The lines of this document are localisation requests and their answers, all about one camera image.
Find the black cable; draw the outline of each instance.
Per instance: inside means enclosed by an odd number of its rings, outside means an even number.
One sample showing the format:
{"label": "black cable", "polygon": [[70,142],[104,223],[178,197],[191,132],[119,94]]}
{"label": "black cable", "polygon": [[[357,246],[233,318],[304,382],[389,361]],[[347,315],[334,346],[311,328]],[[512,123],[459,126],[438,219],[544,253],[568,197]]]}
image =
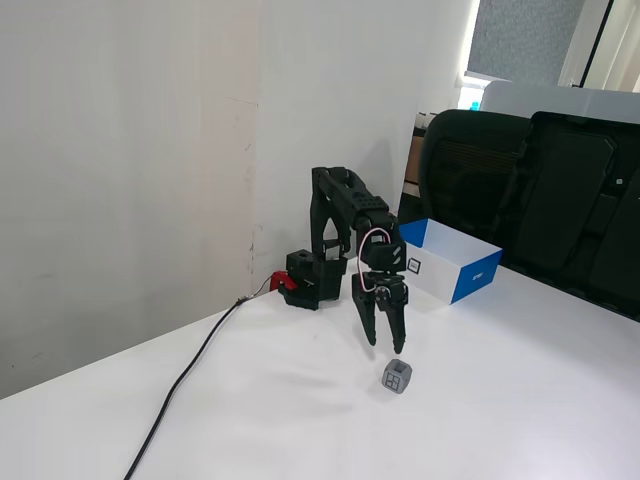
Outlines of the black cable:
{"label": "black cable", "polygon": [[220,325],[222,325],[222,322],[225,321],[225,319],[231,314],[231,312],[233,312],[236,308],[238,308],[244,302],[246,302],[246,301],[252,299],[253,297],[255,297],[258,293],[260,293],[260,290],[258,290],[256,293],[254,293],[250,297],[239,298],[236,301],[236,303],[234,303],[231,306],[231,308],[229,308],[229,310],[227,310],[225,312],[225,314],[222,316],[222,318],[220,320],[218,320],[218,322],[211,329],[211,332],[209,332],[209,335],[207,335],[207,338],[205,339],[204,343],[200,347],[200,350],[198,350],[198,353],[196,353],[196,356],[193,357],[193,360],[191,360],[191,363],[189,363],[189,365],[187,365],[187,368],[184,369],[184,371],[180,374],[178,379],[175,381],[175,383],[173,384],[173,386],[169,390],[169,393],[167,394],[167,397],[164,399],[164,403],[162,404],[162,407],[160,408],[160,412],[158,413],[158,416],[156,417],[155,422],[153,422],[153,426],[151,427],[151,430],[149,430],[149,434],[147,435],[147,438],[145,438],[144,443],[142,444],[142,447],[140,448],[140,451],[138,452],[138,455],[136,455],[135,460],[133,461],[133,463],[131,464],[131,467],[129,468],[129,471],[125,475],[124,480],[130,480],[131,477],[133,476],[134,472],[138,468],[138,464],[140,463],[140,460],[142,460],[142,457],[144,456],[145,452],[147,451],[147,448],[149,448],[149,444],[151,443],[151,440],[153,439],[153,436],[155,435],[156,430],[158,430],[158,427],[160,426],[160,422],[162,422],[162,419],[164,418],[164,414],[167,412],[167,408],[169,407],[169,404],[171,403],[171,399],[172,399],[173,395],[176,393],[176,390],[180,386],[180,383],[182,382],[182,380],[184,380],[184,378],[187,376],[189,371],[196,364],[196,362],[198,361],[198,358],[200,358],[200,355],[202,355],[202,352],[204,352],[204,349],[209,344],[209,341],[211,340],[211,337],[213,337],[213,334],[216,333],[216,330],[218,330],[218,327],[220,327]]}

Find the black robotic arm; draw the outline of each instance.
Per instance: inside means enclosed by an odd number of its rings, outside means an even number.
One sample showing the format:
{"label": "black robotic arm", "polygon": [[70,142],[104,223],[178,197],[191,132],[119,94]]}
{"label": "black robotic arm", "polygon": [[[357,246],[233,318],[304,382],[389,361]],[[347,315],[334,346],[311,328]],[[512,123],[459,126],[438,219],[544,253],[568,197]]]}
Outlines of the black robotic arm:
{"label": "black robotic arm", "polygon": [[[365,334],[376,343],[375,305],[387,314],[396,353],[405,342],[404,306],[408,289],[398,272],[406,269],[406,243],[399,232],[398,219],[380,197],[374,197],[364,182],[343,167],[314,168],[311,199],[311,252],[300,250],[287,255],[287,274],[295,284],[278,290],[289,305],[316,310],[319,302],[340,296],[346,273],[345,254],[351,250],[351,229],[356,231],[356,251],[371,272],[352,276],[352,297]],[[337,238],[325,239],[332,220]],[[337,248],[335,258],[328,258]]]}

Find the cardboard box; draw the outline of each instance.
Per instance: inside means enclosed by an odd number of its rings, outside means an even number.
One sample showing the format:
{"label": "cardboard box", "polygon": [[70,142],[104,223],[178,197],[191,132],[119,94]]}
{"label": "cardboard box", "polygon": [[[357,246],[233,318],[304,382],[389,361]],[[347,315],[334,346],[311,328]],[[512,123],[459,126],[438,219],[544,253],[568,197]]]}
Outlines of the cardboard box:
{"label": "cardboard box", "polygon": [[435,220],[400,226],[407,242],[407,272],[416,287],[451,304],[489,285],[502,249]]}

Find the chair backrest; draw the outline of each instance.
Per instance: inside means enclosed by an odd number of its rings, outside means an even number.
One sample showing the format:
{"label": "chair backrest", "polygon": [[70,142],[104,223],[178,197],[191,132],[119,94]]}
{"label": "chair backrest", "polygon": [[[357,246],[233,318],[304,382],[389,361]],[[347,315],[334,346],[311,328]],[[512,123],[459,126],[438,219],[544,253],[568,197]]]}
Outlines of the chair backrest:
{"label": "chair backrest", "polygon": [[429,125],[420,160],[424,213],[493,240],[494,219],[514,171],[529,119],[449,110]]}
{"label": "chair backrest", "polygon": [[521,150],[503,265],[640,319],[640,125],[539,112]]}

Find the printed logo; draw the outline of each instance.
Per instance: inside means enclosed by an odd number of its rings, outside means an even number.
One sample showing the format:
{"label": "printed logo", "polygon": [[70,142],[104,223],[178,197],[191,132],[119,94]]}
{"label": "printed logo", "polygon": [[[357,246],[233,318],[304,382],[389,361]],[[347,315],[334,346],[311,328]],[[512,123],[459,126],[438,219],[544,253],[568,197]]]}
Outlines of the printed logo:
{"label": "printed logo", "polygon": [[419,262],[418,260],[416,260],[415,258],[410,258],[409,259],[409,264],[407,265],[407,268],[409,269],[410,272],[415,273],[416,275],[418,275],[420,273],[420,266],[422,265],[421,262]]}

